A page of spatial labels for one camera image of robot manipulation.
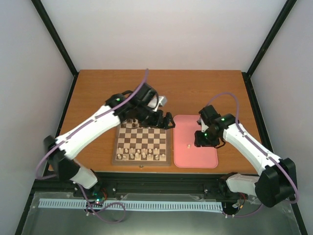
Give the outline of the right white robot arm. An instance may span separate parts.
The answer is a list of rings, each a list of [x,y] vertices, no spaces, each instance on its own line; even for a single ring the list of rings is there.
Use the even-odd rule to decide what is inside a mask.
[[[295,163],[282,159],[260,144],[232,114],[200,114],[201,130],[195,132],[195,146],[220,148],[226,143],[235,147],[254,167],[257,176],[230,173],[225,186],[230,192],[255,196],[266,207],[282,201],[299,200]]]

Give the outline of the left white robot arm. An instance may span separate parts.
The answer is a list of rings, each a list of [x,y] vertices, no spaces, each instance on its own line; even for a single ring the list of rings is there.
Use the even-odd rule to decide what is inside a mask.
[[[71,180],[82,186],[85,192],[96,197],[102,191],[95,173],[75,158],[91,142],[110,129],[128,119],[137,119],[143,127],[172,129],[175,123],[170,112],[159,109],[165,103],[164,97],[152,93],[147,98],[137,95],[125,97],[124,93],[114,94],[101,108],[71,131],[56,138],[48,136],[44,145],[48,163],[60,181]]]

